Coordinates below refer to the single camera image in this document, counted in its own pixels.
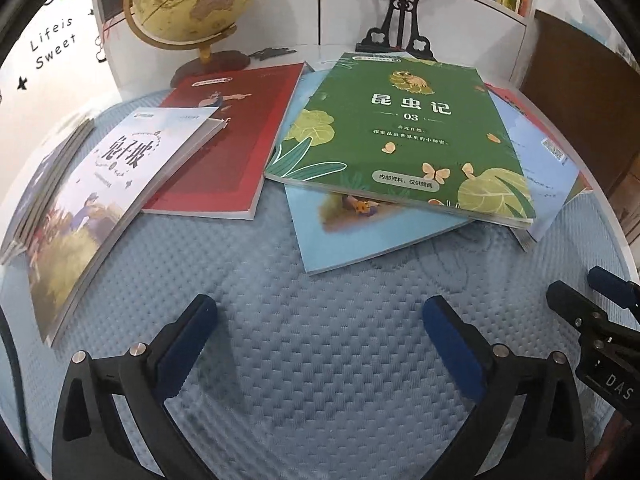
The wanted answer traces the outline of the antique yellow desk globe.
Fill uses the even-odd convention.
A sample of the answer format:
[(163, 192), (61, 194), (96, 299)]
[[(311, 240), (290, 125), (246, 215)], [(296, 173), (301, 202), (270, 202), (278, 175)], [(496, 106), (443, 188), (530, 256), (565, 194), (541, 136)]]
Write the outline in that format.
[(178, 67), (170, 85), (219, 72), (244, 70), (250, 57), (238, 50), (214, 52), (236, 32), (250, 0), (122, 0), (126, 22), (140, 40), (167, 51), (195, 50), (198, 57)]

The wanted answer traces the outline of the green insect book 03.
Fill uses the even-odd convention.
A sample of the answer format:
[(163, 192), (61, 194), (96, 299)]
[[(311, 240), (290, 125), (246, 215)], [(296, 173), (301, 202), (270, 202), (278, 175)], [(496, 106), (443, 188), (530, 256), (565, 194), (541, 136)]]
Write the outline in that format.
[(512, 228), (536, 210), (477, 69), (345, 52), (282, 136), (265, 175)]

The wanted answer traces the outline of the light blue back cover book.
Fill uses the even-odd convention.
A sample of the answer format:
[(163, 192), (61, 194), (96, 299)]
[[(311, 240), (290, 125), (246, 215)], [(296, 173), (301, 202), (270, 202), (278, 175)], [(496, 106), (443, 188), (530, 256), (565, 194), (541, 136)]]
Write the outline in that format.
[(561, 209), (579, 194), (570, 197), (579, 184), (578, 168), (562, 150), (521, 112), (489, 91), (506, 132), (518, 155), (536, 211), (534, 223), (526, 230), (512, 229), (526, 252), (541, 241)]

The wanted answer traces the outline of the teal mantis insect book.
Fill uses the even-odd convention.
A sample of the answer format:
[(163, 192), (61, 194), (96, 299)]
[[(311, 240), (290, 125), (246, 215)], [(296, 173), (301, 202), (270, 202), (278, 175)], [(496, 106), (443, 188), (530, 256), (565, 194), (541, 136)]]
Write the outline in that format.
[(90, 112), (73, 114), (49, 132), (35, 150), (38, 166), (17, 202), (1, 243), (1, 263), (24, 252), (62, 175), (94, 127)]

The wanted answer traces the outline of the light blue bottom book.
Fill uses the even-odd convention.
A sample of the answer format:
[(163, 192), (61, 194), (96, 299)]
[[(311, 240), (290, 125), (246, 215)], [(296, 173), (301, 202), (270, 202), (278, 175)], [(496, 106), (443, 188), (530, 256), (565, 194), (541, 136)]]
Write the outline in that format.
[(382, 256), (471, 222), (352, 194), (325, 193), (296, 185), (284, 189), (308, 274)]

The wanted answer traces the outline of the red fairy tale book 01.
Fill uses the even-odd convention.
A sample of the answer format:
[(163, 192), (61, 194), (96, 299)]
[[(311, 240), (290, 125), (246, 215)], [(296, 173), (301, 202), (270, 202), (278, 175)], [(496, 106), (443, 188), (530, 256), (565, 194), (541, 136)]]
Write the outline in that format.
[(185, 162), (142, 211), (252, 220), (264, 168), (288, 111), (303, 63), (192, 76), (162, 107), (211, 108), (226, 126)]

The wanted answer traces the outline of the blue quilted table mat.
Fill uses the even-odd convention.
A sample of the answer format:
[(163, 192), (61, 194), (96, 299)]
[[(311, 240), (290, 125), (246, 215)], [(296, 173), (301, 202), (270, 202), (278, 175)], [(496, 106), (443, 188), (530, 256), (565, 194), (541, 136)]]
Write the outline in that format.
[(554, 281), (586, 290), (603, 266), (629, 269), (597, 199), (575, 198), (530, 252), (502, 226), (463, 228), (325, 274), (304, 271), (284, 188), (262, 189), (250, 221), (142, 214), (105, 259), (66, 329), (47, 346), (26, 264), (1, 281), (35, 458), (51, 467), (58, 396), (74, 352), (119, 356), (150, 341), (194, 296), (219, 323), (171, 415), (223, 479), (417, 479), (471, 405), (422, 325), (440, 295), (519, 356), (579, 358), (547, 306)]

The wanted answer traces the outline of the dark wooden cabinet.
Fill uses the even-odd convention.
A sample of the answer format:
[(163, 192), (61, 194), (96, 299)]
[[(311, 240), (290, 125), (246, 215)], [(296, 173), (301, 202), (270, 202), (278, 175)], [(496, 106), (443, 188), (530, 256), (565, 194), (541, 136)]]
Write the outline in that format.
[(639, 155), (639, 74), (578, 28), (535, 13), (537, 40), (521, 84), (607, 196)]

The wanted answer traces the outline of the white rabbit hill book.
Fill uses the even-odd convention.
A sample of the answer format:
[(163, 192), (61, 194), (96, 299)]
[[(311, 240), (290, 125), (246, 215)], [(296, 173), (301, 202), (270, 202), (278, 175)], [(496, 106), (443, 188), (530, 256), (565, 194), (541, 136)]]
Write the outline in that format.
[(139, 107), (65, 177), (28, 250), (40, 337), (53, 344), (141, 208), (227, 125), (211, 107)]

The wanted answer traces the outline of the small black metal ornament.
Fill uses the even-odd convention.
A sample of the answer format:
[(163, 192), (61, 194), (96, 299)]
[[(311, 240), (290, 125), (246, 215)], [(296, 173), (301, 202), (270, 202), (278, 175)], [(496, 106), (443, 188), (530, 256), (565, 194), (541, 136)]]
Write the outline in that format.
[(248, 57), (255, 61), (267, 61), (270, 58), (280, 58), (280, 56), (285, 56), (289, 54), (296, 53), (295, 49), (287, 48), (287, 47), (269, 47), (262, 50), (255, 51), (251, 53)]

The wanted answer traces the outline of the coral red book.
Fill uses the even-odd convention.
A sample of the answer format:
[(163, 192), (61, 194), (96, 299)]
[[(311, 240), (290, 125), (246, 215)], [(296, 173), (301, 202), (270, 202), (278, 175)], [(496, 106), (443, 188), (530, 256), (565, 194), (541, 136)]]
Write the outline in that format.
[[(500, 96), (503, 101), (508, 102), (519, 112), (521, 112), (530, 122), (538, 127), (548, 139), (550, 139), (557, 148), (561, 148), (558, 137), (540, 120), (540, 118), (532, 111), (532, 109), (526, 105), (513, 91), (495, 86), (494, 84), (485, 84), (485, 86), (491, 91), (495, 92), (497, 96)], [(591, 185), (588, 183), (584, 174), (579, 171), (578, 178), (579, 184), (575, 184), (576, 190), (570, 192), (570, 197), (574, 197), (580, 193), (590, 193), (592, 191)]]

